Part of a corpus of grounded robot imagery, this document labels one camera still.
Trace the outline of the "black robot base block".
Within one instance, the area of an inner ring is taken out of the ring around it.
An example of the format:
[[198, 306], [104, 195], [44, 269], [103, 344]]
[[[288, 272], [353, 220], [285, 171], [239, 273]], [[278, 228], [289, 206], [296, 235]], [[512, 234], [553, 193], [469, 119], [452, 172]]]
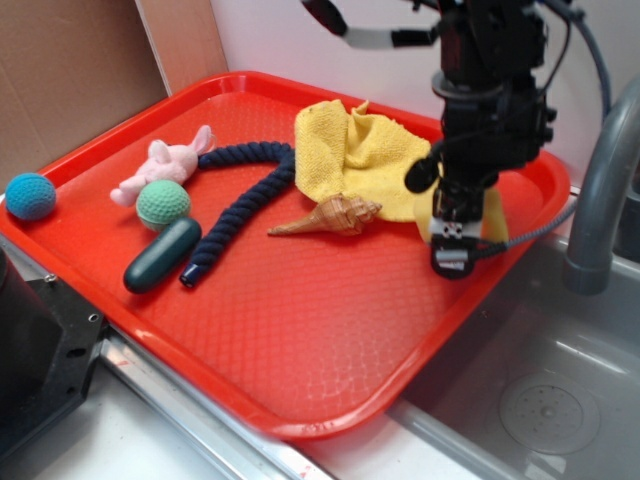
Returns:
[[22, 278], [1, 254], [1, 459], [86, 399], [104, 314], [61, 279]]

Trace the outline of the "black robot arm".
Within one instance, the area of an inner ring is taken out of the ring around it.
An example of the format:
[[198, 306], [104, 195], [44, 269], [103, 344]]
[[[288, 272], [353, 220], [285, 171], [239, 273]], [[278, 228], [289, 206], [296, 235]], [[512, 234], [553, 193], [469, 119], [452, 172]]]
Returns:
[[478, 260], [505, 251], [479, 232], [487, 191], [501, 173], [535, 160], [553, 138], [556, 113], [534, 69], [544, 62], [545, 24], [531, 1], [429, 1], [438, 22], [428, 30], [349, 26], [330, 1], [306, 1], [309, 14], [353, 48], [440, 45], [432, 90], [444, 102], [442, 139], [407, 171], [412, 193], [431, 190], [431, 267], [458, 280]]

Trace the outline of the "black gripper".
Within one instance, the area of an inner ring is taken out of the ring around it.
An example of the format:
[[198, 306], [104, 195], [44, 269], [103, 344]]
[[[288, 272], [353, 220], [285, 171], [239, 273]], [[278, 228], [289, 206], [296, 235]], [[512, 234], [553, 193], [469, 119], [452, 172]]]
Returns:
[[491, 85], [456, 85], [443, 74], [432, 79], [444, 100], [443, 138], [407, 171], [405, 186], [424, 197], [414, 204], [415, 221], [430, 241], [431, 268], [448, 280], [471, 275], [471, 254], [486, 229], [488, 192], [503, 171], [535, 160], [552, 140], [556, 111], [531, 74]]

